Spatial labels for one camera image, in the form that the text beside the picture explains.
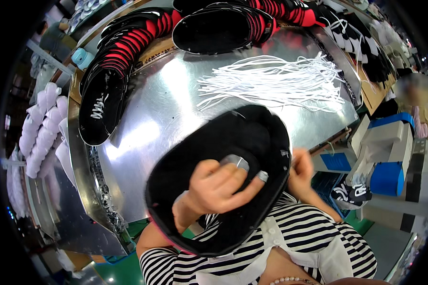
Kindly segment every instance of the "metal work surface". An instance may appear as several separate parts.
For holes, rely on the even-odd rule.
[[[55,226],[60,235],[56,242],[58,248],[86,254],[127,254],[114,233],[95,223],[86,214],[76,188],[57,159],[44,182],[57,214]]]
[[[197,78],[242,58],[268,54],[295,61],[298,56],[315,57],[319,51],[304,30],[282,29],[261,48],[215,56],[176,50],[139,70],[130,80],[127,107],[116,131],[98,147],[103,174],[118,212],[128,222],[146,218],[144,188],[160,157],[209,119],[247,104],[234,98],[198,111],[196,104],[202,99]],[[345,104],[335,113],[311,113],[295,106],[272,111],[286,124],[293,146],[309,149],[358,119],[345,88],[341,95]],[[333,109],[338,106],[332,102],[320,104],[336,104]]]

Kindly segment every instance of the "woman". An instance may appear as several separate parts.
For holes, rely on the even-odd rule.
[[[294,149],[292,164],[288,193],[231,254],[217,258],[178,254],[158,227],[149,224],[136,245],[146,283],[370,284],[343,279],[372,278],[377,262],[365,240],[311,188],[314,168],[309,153]],[[245,205],[266,183],[266,178],[256,176],[235,193],[246,176],[244,169],[232,163],[220,167],[214,160],[200,162],[189,191],[172,208],[178,231],[183,233],[204,216],[205,231],[194,239],[203,241],[214,234],[219,224],[216,214]]]

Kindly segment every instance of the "stainless steel table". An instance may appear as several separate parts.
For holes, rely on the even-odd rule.
[[[105,181],[118,212],[127,222],[146,218],[144,188],[160,157],[209,119],[247,104],[229,99],[198,111],[196,104],[202,99],[197,78],[211,75],[212,68],[246,57],[269,54],[294,61],[298,56],[315,57],[319,51],[304,30],[281,30],[261,48],[215,56],[176,50],[138,71],[131,78],[132,92],[118,128],[98,147]],[[311,113],[295,106],[272,111],[285,122],[293,146],[309,149],[358,119],[345,88],[341,95],[345,104],[336,113]]]

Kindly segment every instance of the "striped shirt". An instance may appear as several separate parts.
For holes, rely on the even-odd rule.
[[[340,237],[350,260],[353,277],[372,278],[377,270],[377,261],[371,248],[352,226],[336,223],[328,214],[318,208],[297,203],[295,198],[284,192],[268,214],[277,223],[288,249],[298,253],[319,253],[335,237]],[[206,229],[195,240],[207,241],[217,232],[217,214],[205,216]],[[148,285],[156,284],[198,284],[197,272],[215,276],[238,274],[264,253],[268,246],[264,234],[258,227],[232,254],[232,258],[212,262],[206,257],[178,253],[173,248],[151,248],[140,257],[143,277]],[[324,284],[319,268],[302,266],[317,282]],[[260,277],[249,284],[257,284]]]

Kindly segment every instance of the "stack of shoe uppers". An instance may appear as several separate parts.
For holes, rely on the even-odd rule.
[[[79,132],[92,146],[113,133],[123,111],[131,72],[156,38],[171,33],[181,20],[172,8],[144,8],[112,21],[101,33],[98,52],[79,84]]]
[[[316,4],[300,0],[174,0],[173,6],[132,11],[102,31],[97,55],[79,85],[79,132],[86,144],[101,145],[115,130],[131,72],[156,38],[172,32],[177,48],[209,55],[260,46],[279,29],[276,19],[325,25]]]

